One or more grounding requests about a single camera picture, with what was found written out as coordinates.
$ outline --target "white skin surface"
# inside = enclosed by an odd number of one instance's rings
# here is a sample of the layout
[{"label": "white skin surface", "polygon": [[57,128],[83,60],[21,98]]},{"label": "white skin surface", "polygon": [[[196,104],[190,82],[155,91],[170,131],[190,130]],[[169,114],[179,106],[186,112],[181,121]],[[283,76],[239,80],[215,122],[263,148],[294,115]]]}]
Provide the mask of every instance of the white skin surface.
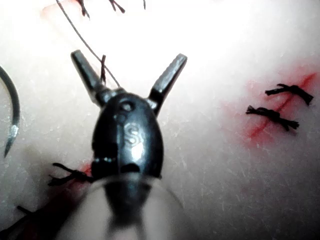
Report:
[{"label": "white skin surface", "polygon": [[[146,0],[146,11],[142,0],[117,2],[125,14],[114,12],[107,0],[85,2],[90,21],[75,3],[65,10],[93,50],[106,55],[106,66],[128,92],[146,97],[178,53],[188,56],[158,116],[165,147],[162,176],[202,237],[315,236],[319,88],[311,88],[309,107],[295,98],[290,119],[300,123],[296,134],[279,126],[271,132],[275,141],[258,147],[233,141],[233,134],[235,126],[258,117],[245,115],[249,104],[264,104],[251,98],[249,81],[273,89],[286,83],[279,72],[288,75],[301,64],[319,66],[320,2]],[[48,190],[48,174],[66,173],[51,163],[79,169],[93,155],[99,108],[90,101],[70,53],[81,49],[97,73],[99,62],[58,6],[42,11],[52,4],[6,1],[0,8],[5,33],[0,65],[13,80],[21,106],[18,137],[7,158],[0,159],[0,229],[23,216],[16,205],[34,211],[57,193],[58,188]],[[109,75],[107,84],[116,86]],[[11,120],[4,86],[0,98],[3,153]],[[221,104],[226,101],[230,114]]]}]

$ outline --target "skin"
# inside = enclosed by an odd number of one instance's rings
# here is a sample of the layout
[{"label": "skin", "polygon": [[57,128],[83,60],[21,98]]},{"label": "skin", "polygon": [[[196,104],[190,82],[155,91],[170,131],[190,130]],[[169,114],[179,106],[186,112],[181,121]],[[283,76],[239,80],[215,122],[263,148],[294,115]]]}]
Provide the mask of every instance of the skin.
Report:
[{"label": "skin", "polygon": [[[188,57],[158,116],[162,180],[202,239],[319,237],[320,2],[148,0],[146,11],[140,1],[118,3],[125,14],[106,0],[87,1],[90,21],[78,3],[65,10],[128,92],[146,97],[178,53]],[[97,73],[101,68],[54,1],[3,4],[0,64],[16,85],[21,121],[0,159],[1,229],[23,216],[16,205],[34,211],[61,191],[47,186],[48,174],[67,173],[51,163],[81,169],[91,161],[99,109],[70,53],[81,49]],[[289,96],[266,98],[265,90],[312,73],[310,106],[295,96],[281,108],[297,130],[267,122],[265,136],[249,141],[248,130],[265,119],[246,115],[248,105],[276,108]],[[116,86],[108,75],[106,84]],[[11,110],[2,87],[0,98],[3,153]]]}]

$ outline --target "curved suture needle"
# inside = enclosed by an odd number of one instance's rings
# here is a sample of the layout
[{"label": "curved suture needle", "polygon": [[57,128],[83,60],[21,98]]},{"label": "curved suture needle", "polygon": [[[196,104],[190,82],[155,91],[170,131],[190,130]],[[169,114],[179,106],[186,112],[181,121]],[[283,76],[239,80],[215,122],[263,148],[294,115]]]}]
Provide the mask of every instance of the curved suture needle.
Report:
[{"label": "curved suture needle", "polygon": [[18,92],[14,83],[12,82],[11,78],[8,76],[6,71],[1,66],[0,66],[0,78],[4,82],[6,88],[8,89],[8,92],[11,98],[11,104],[12,104],[11,127],[9,130],[8,139],[7,139],[5,150],[4,150],[4,157],[6,157],[12,145],[14,144],[14,141],[18,134],[19,121],[20,121],[20,103],[19,103]]}]

